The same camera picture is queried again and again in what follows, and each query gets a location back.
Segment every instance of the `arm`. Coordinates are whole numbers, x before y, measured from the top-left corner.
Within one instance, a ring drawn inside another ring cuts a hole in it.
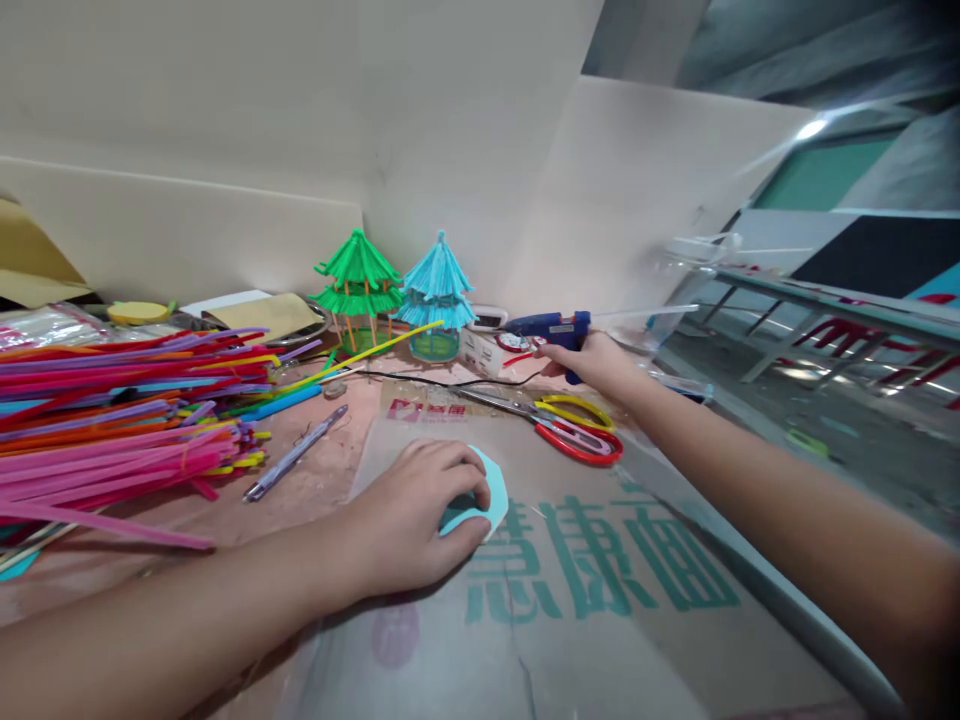
[[[623,405],[690,483],[870,656],[908,704],[924,710],[924,701],[943,691],[938,683],[960,637],[955,548],[663,387],[602,333],[591,334],[581,352],[555,345],[540,351]]]
[[[5,628],[4,715],[180,717],[309,621],[445,577],[490,528],[473,518],[438,536],[470,491],[489,507],[472,450],[416,441],[328,518]]]

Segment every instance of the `brown paper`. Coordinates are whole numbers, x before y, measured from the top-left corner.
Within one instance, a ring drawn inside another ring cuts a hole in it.
[[[270,328],[270,332],[264,337],[251,340],[247,343],[248,345],[261,345],[322,322],[322,318],[310,309],[303,298],[293,293],[283,293],[263,300],[207,310],[203,314],[219,320],[230,329]]]
[[[0,269],[0,297],[31,310],[89,294],[90,288],[79,283]]]
[[[19,205],[4,199],[0,199],[0,268],[40,275],[65,283],[84,282],[80,273],[27,212]]]
[[[412,440],[457,439],[500,465],[511,511],[439,587],[371,601],[306,644],[285,720],[862,717],[650,494],[652,474],[684,482],[673,468],[581,465],[519,418],[408,386],[385,383],[352,495]]]

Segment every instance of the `small box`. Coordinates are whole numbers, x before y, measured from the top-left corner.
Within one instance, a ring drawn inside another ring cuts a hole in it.
[[[460,331],[460,352],[458,357],[464,365],[489,378],[500,377],[503,370],[504,349],[497,345],[493,335],[481,334],[472,330]]]

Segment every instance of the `black cable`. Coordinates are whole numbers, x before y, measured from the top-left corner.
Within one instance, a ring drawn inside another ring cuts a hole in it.
[[[437,387],[443,388],[458,388],[458,387],[469,387],[470,385],[482,385],[484,383],[489,383],[490,385],[508,385],[510,387],[518,387],[520,385],[525,385],[531,380],[533,380],[537,375],[540,374],[540,371],[537,370],[533,375],[528,377],[526,380],[521,380],[520,382],[508,382],[507,380],[469,380],[462,383],[442,383],[438,380],[430,380],[428,378],[418,377],[416,375],[397,375],[395,373],[378,373],[373,370],[358,370],[357,375],[375,375],[376,377],[388,377],[393,380],[409,380],[411,382],[422,382],[427,385],[436,385]]]

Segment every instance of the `right hand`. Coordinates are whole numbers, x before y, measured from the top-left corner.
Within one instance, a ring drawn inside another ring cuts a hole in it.
[[[440,518],[457,495],[472,492],[481,510],[490,489],[480,457],[452,440],[415,440],[337,516],[338,545],[356,598],[430,585],[483,542],[485,518],[470,518],[440,537]]]
[[[584,338],[578,352],[559,345],[541,345],[536,357],[541,356],[552,361],[541,375],[557,377],[568,369],[573,370],[587,385],[608,395],[615,394],[616,387],[628,378],[649,378],[626,350],[599,330],[591,331]]]

